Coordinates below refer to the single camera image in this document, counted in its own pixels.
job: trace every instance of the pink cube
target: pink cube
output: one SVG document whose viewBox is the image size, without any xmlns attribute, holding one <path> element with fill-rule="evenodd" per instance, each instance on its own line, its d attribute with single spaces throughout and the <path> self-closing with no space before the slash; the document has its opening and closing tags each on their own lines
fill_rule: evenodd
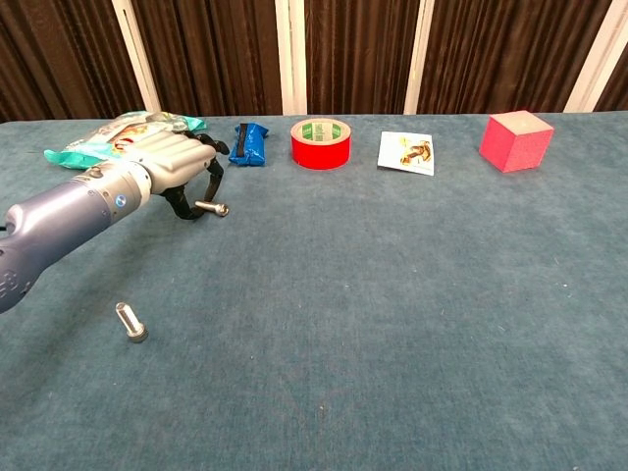
<svg viewBox="0 0 628 471">
<path fill-rule="evenodd" d="M 527 111 L 491 115 L 480 155 L 502 172 L 535 169 L 552 135 L 552 126 Z"/>
</svg>

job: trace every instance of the tape roll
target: tape roll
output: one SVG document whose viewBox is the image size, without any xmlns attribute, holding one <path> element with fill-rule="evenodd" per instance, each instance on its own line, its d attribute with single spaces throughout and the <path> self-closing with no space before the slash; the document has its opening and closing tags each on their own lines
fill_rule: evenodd
<svg viewBox="0 0 628 471">
<path fill-rule="evenodd" d="M 292 158 L 313 170 L 332 170 L 349 160 L 351 128 L 342 121 L 313 118 L 300 121 L 290 130 Z"/>
</svg>

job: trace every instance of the small card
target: small card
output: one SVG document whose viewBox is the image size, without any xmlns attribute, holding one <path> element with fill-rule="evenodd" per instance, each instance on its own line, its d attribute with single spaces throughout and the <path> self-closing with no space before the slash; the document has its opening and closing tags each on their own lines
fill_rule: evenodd
<svg viewBox="0 0 628 471">
<path fill-rule="evenodd" d="M 415 174 L 434 175 L 434 145 L 429 134 L 382 132 L 380 167 L 405 170 Z"/>
</svg>

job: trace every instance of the curtain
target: curtain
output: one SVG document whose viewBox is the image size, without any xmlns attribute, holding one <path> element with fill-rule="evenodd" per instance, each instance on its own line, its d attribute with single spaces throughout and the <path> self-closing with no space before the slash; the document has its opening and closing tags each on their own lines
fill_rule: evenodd
<svg viewBox="0 0 628 471">
<path fill-rule="evenodd" d="M 273 0 L 133 0 L 162 108 L 281 115 Z"/>
<path fill-rule="evenodd" d="M 610 2 L 437 1 L 417 113 L 561 112 Z"/>
<path fill-rule="evenodd" d="M 113 118 L 143 108 L 111 0 L 0 3 L 0 118 Z"/>
<path fill-rule="evenodd" d="M 596 111 L 615 110 L 628 111 L 628 46 L 624 47 L 596 105 Z"/>
<path fill-rule="evenodd" d="M 419 0 L 305 0 L 310 114 L 402 113 Z"/>
</svg>

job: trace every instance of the plastic bag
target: plastic bag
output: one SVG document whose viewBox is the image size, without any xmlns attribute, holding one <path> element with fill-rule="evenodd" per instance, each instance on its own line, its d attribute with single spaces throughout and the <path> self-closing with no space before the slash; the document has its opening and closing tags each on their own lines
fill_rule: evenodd
<svg viewBox="0 0 628 471">
<path fill-rule="evenodd" d="M 133 111 L 119 116 L 85 137 L 68 144 L 60 152 L 45 150 L 48 162 L 69 169 L 88 169 L 103 160 L 120 158 L 125 147 L 159 131 L 204 130 L 198 118 L 172 113 Z"/>
<path fill-rule="evenodd" d="M 266 164 L 264 137 L 268 130 L 255 123 L 241 123 L 235 127 L 235 132 L 237 132 L 237 141 L 232 148 L 229 161 L 238 166 Z"/>
</svg>

